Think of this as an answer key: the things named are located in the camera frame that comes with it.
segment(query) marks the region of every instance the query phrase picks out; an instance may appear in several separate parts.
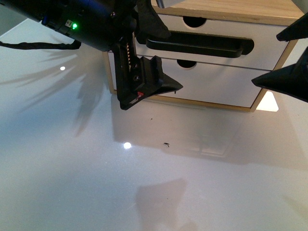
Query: red marking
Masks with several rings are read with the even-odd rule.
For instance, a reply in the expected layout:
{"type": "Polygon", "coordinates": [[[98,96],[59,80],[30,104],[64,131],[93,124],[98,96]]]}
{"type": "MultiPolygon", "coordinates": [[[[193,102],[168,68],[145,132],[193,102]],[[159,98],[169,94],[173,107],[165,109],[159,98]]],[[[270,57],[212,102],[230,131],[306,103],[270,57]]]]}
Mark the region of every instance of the red marking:
{"type": "Polygon", "coordinates": [[[138,92],[138,98],[142,97],[144,94],[142,92],[138,92]]]}

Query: drawer unit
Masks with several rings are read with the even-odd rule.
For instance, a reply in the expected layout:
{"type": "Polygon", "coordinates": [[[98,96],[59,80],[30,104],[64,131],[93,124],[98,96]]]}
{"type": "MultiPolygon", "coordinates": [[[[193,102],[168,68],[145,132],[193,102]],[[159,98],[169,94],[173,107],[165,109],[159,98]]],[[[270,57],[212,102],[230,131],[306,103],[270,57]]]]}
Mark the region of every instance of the drawer unit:
{"type": "MultiPolygon", "coordinates": [[[[151,98],[248,112],[256,109],[266,93],[251,80],[281,68],[296,44],[279,42],[276,35],[303,15],[291,0],[185,0],[166,9],[154,9],[170,31],[252,39],[254,48],[247,55],[225,58],[153,50],[136,42],[139,56],[161,57],[163,71],[184,86],[176,94],[151,98]],[[187,21],[199,21],[200,17],[206,20],[199,25],[187,21]],[[180,66],[179,60],[193,61],[193,65],[180,66]]],[[[103,55],[110,91],[116,93],[113,54],[103,55]]]]}

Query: white wall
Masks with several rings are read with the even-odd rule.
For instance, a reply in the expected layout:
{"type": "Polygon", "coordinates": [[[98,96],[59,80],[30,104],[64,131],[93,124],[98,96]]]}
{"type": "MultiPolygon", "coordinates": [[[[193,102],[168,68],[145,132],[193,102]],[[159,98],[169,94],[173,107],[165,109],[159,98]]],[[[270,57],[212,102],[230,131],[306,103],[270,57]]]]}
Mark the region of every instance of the white wall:
{"type": "Polygon", "coordinates": [[[293,2],[304,12],[308,12],[308,1],[307,0],[293,0],[293,2]]]}
{"type": "Polygon", "coordinates": [[[26,18],[0,5],[0,35],[4,34],[26,18]]]}

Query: screw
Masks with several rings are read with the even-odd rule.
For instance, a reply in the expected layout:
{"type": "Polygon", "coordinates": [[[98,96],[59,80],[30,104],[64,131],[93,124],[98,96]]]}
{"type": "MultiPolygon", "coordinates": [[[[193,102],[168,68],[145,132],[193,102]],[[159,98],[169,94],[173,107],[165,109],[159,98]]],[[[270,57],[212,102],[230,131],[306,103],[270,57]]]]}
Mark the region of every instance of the screw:
{"type": "Polygon", "coordinates": [[[139,76],[134,76],[134,78],[133,78],[133,80],[134,80],[135,82],[139,81],[139,79],[140,79],[139,76]]]}

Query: wooden top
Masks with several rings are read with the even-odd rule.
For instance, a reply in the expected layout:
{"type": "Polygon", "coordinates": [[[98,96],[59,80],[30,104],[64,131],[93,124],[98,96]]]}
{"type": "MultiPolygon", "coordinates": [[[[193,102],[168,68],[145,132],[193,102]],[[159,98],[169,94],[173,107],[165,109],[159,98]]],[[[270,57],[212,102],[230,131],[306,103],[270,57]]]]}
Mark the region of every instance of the wooden top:
{"type": "Polygon", "coordinates": [[[289,26],[303,12],[291,0],[185,0],[157,13],[289,26]]]}

